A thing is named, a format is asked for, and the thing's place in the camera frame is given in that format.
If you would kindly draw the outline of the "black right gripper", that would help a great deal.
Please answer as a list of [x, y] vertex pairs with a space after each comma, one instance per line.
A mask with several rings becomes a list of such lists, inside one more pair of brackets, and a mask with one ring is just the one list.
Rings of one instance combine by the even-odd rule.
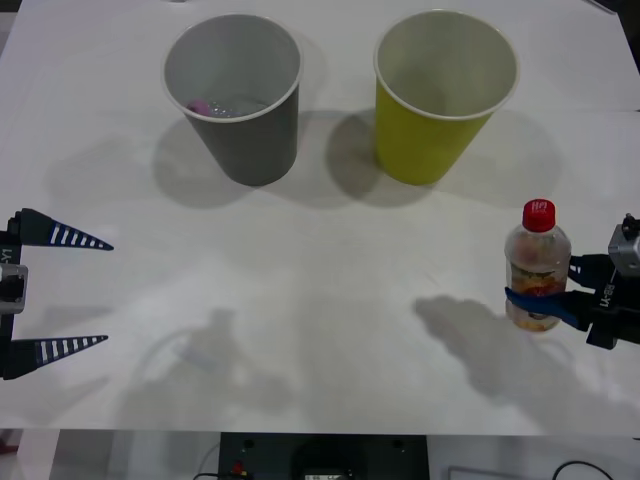
[[572, 256], [568, 275], [595, 290], [593, 307], [593, 295], [582, 291], [534, 296], [505, 287], [506, 298], [529, 313], [556, 317], [576, 330], [589, 329], [590, 345], [612, 350], [619, 340], [639, 344], [638, 276], [624, 275], [604, 254]]

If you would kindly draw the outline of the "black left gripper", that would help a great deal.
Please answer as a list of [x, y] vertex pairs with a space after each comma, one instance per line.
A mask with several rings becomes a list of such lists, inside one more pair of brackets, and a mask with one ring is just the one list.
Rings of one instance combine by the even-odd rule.
[[20, 241], [12, 220], [1, 231], [1, 378], [17, 379], [91, 348], [107, 335], [12, 340], [14, 316], [23, 310], [21, 244], [113, 251], [109, 243], [33, 209], [20, 211]]

